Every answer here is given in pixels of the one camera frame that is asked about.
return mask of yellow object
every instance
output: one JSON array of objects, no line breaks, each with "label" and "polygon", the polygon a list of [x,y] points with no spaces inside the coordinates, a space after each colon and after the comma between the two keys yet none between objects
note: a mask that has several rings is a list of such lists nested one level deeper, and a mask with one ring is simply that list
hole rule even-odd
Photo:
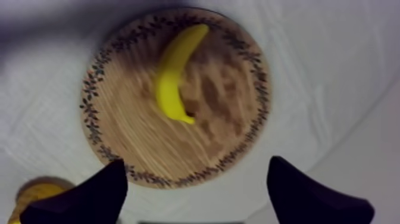
[{"label": "yellow object", "polygon": [[161,57],[155,79],[155,97],[164,114],[174,120],[193,124],[179,96],[181,73],[190,56],[208,33],[205,24],[191,26],[173,39]]},{"label": "yellow object", "polygon": [[65,189],[53,183],[35,183],[23,189],[17,197],[17,205],[8,221],[8,224],[20,224],[20,215],[33,201],[49,198],[64,192]]}]

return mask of wood grain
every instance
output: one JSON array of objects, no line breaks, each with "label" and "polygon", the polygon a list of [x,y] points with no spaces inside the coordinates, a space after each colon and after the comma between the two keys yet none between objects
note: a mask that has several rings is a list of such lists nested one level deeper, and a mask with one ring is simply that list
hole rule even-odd
[{"label": "wood grain", "polygon": [[[185,27],[211,28],[182,74],[180,94],[195,124],[168,119],[153,79],[165,46]],[[179,188],[209,180],[251,148],[270,109],[268,66],[254,40],[217,13],[179,8],[130,22],[101,46],[82,89],[82,123],[107,164],[126,163],[130,181]]]}]

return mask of white cloth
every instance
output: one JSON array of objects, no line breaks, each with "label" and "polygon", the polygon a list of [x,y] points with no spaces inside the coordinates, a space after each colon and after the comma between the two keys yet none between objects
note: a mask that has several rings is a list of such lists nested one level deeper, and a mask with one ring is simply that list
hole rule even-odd
[{"label": "white cloth", "polygon": [[272,111],[254,149],[219,178],[168,191],[130,183],[123,222],[246,219],[269,202],[265,177],[272,155],[310,169],[365,115],[399,68],[397,0],[3,0],[1,221],[24,181],[46,175],[80,183],[103,167],[79,118],[87,63],[114,26],[182,5],[223,13],[254,37],[271,66]]}]

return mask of yellow banana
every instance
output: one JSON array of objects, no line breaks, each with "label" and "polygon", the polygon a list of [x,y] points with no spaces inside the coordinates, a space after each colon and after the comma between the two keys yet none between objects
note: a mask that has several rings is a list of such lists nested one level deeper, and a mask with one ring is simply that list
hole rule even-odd
[{"label": "yellow banana", "polygon": [[194,25],[180,32],[162,54],[155,78],[155,97],[164,114],[173,119],[193,124],[179,96],[181,73],[190,56],[208,33],[205,24]]}]

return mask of wooden tray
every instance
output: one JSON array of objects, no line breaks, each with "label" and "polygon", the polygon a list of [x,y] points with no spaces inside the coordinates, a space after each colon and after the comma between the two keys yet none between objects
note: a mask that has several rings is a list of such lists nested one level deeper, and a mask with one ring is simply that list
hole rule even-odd
[{"label": "wooden tray", "polygon": [[[153,78],[165,46],[184,28],[211,31],[182,74],[180,93],[194,125],[168,119]],[[95,154],[126,163],[128,179],[151,188],[196,185],[236,164],[270,109],[268,66],[239,25],[212,11],[179,8],[130,22],[104,42],[83,80],[82,123]]]}]

